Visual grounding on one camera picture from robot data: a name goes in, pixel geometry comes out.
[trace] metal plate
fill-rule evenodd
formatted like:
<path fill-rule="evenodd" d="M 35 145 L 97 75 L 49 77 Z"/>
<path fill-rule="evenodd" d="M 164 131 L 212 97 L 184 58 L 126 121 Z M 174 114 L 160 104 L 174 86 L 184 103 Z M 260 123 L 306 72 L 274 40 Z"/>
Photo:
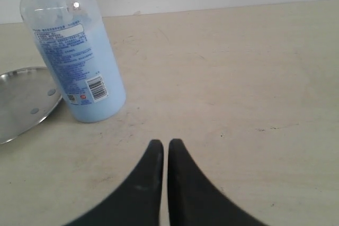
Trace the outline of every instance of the metal plate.
<path fill-rule="evenodd" d="M 30 67 L 0 75 L 0 144 L 43 121 L 61 101 L 46 67 Z"/>

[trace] bottle label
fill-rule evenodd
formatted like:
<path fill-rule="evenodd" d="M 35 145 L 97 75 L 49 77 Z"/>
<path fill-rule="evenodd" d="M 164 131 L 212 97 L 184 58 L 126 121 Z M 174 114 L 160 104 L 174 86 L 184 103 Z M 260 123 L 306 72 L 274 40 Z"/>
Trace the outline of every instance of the bottle label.
<path fill-rule="evenodd" d="M 38 48 L 72 104 L 96 103 L 109 96 L 92 48 L 79 21 L 34 30 Z"/>

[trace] plastic bottle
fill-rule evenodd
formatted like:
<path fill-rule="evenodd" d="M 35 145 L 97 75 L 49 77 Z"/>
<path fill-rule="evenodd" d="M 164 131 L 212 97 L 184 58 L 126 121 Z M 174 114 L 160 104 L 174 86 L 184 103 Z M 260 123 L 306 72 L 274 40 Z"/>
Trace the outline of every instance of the plastic bottle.
<path fill-rule="evenodd" d="M 96 0 L 21 0 L 20 12 L 72 115 L 116 114 L 126 93 Z"/>

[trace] barcode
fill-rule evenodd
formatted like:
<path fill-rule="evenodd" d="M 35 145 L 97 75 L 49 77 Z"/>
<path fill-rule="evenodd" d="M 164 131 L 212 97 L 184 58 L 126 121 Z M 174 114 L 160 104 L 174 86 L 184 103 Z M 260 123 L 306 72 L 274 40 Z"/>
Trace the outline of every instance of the barcode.
<path fill-rule="evenodd" d="M 88 79 L 86 82 L 88 88 L 91 91 L 94 102 L 100 101 L 108 97 L 108 92 L 101 75 L 96 76 L 92 79 Z"/>
<path fill-rule="evenodd" d="M 67 96 L 71 103 L 78 104 L 74 95 L 67 95 Z"/>

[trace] table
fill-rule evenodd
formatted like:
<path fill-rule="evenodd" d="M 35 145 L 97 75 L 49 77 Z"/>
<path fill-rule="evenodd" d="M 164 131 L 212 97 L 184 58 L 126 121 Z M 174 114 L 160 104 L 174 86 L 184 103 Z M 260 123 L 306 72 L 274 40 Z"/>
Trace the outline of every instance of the table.
<path fill-rule="evenodd" d="M 124 108 L 83 124 L 62 103 L 0 146 L 1 226 L 78 217 L 153 138 L 165 152 L 182 138 L 211 181 L 269 225 L 339 225 L 339 0 L 104 22 Z M 23 24 L 0 26 L 0 49 L 0 73 L 44 65 Z"/>

